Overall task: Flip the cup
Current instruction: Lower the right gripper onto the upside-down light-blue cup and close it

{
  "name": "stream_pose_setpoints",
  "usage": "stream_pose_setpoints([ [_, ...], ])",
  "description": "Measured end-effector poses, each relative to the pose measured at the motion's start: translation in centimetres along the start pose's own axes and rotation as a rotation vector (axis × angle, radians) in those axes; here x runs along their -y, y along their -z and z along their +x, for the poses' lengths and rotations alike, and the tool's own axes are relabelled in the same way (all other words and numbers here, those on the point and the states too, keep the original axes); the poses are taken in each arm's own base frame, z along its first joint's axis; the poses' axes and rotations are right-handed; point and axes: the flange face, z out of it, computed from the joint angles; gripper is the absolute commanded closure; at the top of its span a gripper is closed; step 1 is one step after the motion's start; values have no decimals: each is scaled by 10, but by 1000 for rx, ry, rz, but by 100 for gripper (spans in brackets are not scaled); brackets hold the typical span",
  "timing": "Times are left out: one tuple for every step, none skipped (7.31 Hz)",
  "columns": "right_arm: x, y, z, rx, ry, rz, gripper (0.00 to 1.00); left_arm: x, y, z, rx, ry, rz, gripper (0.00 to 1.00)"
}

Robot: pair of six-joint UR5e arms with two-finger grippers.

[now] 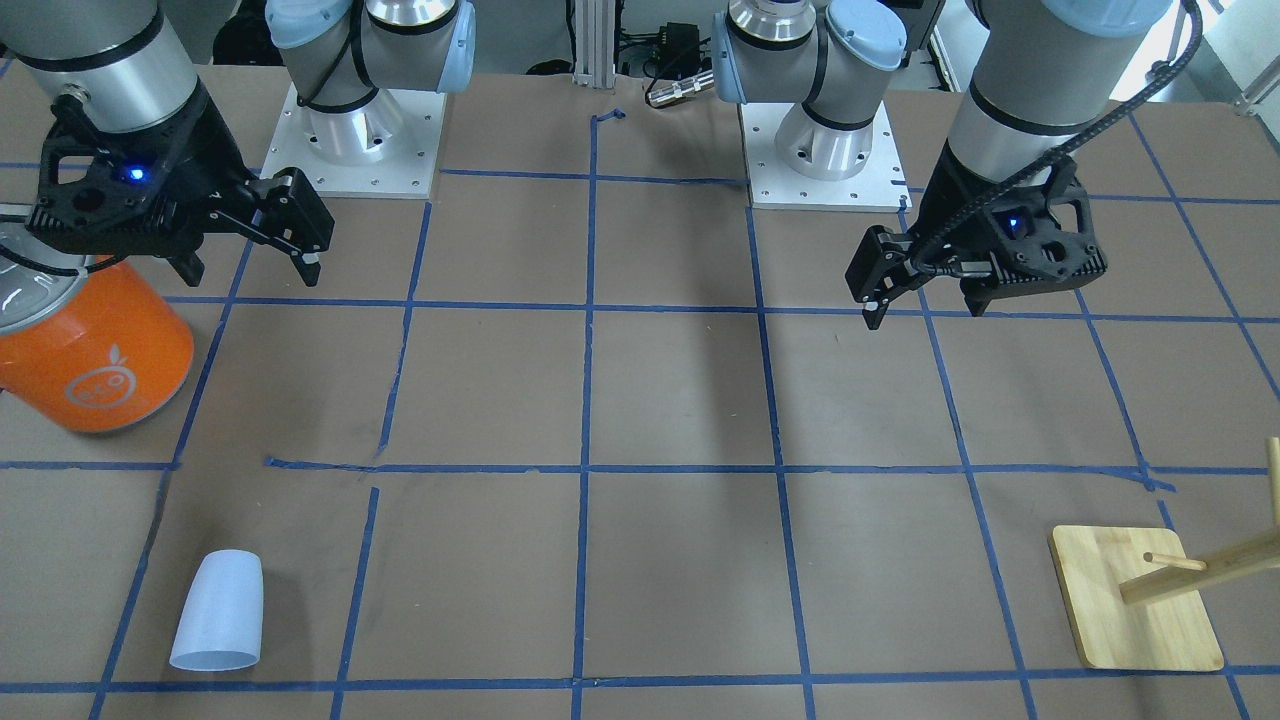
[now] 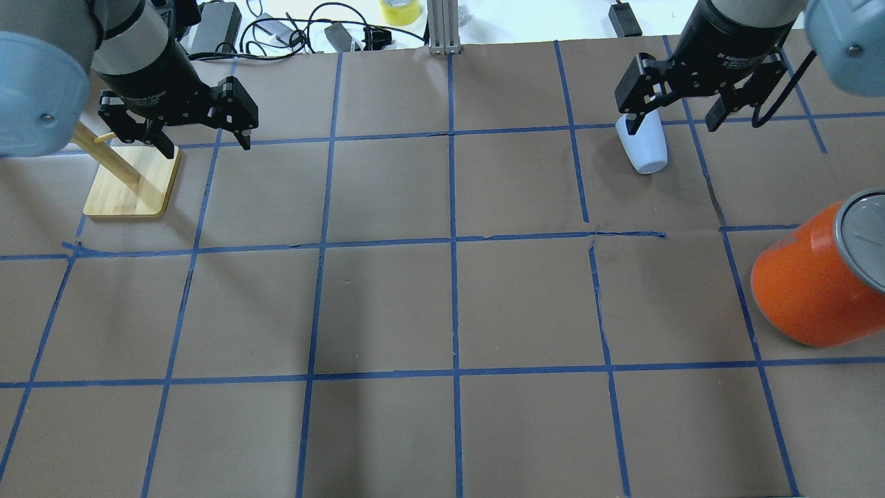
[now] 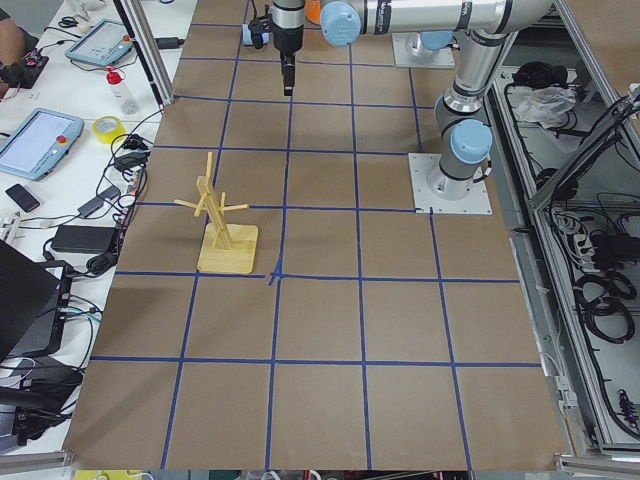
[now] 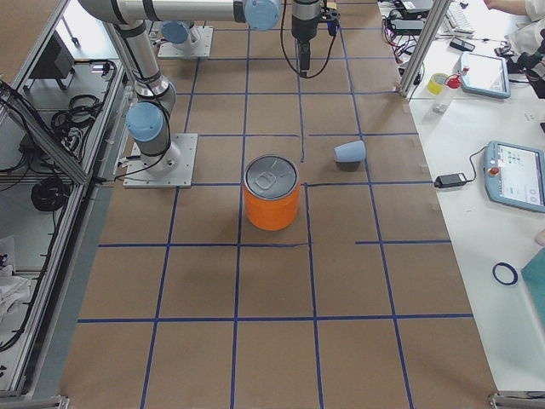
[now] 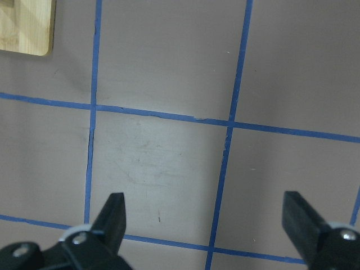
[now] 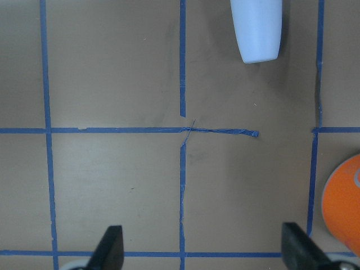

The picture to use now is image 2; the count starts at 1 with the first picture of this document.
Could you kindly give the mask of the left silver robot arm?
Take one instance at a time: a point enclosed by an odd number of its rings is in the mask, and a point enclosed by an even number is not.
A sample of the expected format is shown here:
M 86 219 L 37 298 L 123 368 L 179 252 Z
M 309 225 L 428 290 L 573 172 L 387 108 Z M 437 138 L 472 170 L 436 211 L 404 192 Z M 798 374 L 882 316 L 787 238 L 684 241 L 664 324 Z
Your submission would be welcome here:
M 203 82 L 151 1 L 3 1 L 2 155 L 45 156 L 72 141 L 91 73 L 107 85 L 97 112 L 108 129 L 165 158 L 165 127 L 224 129 L 249 150 L 259 126 L 246 88 Z

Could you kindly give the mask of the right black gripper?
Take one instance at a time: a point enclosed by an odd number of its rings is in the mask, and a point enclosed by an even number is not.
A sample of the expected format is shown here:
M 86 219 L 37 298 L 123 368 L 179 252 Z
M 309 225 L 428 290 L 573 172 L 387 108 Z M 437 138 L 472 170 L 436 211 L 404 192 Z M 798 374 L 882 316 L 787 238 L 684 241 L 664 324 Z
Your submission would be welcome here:
M 761 107 L 787 73 L 781 47 L 796 22 L 794 1 L 698 1 L 672 55 L 637 54 L 615 88 L 626 133 L 638 133 L 652 111 L 683 98 L 717 98 L 705 116 L 715 132 L 730 114 L 753 109 L 764 126 L 790 95 L 787 83 L 765 113 Z

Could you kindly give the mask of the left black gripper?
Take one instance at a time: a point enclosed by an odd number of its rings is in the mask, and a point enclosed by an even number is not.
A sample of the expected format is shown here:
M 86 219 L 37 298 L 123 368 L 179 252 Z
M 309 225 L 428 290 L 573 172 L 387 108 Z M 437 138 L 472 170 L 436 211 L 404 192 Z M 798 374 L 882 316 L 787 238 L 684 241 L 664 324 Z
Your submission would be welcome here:
M 203 125 L 230 132 L 244 151 L 259 126 L 259 108 L 234 76 L 214 87 L 203 82 L 173 38 L 146 65 L 132 69 L 131 57 L 97 53 L 97 75 L 107 84 L 99 94 L 97 113 L 125 144 L 142 142 L 173 160 L 174 143 L 164 127 Z

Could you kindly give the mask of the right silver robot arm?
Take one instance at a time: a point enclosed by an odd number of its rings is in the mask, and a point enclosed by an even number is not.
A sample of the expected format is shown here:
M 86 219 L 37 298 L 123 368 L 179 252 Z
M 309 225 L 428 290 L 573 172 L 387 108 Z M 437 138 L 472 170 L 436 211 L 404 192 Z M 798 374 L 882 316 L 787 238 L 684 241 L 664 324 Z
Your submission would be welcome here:
M 783 44 L 798 18 L 810 53 L 777 101 L 761 113 L 787 71 Z M 881 97 L 882 1 L 698 1 L 670 57 L 633 57 L 615 88 L 617 130 L 634 136 L 655 110 L 701 97 L 715 98 L 705 116 L 709 131 L 744 107 L 754 111 L 753 127 L 761 127 L 815 59 L 841 91 Z

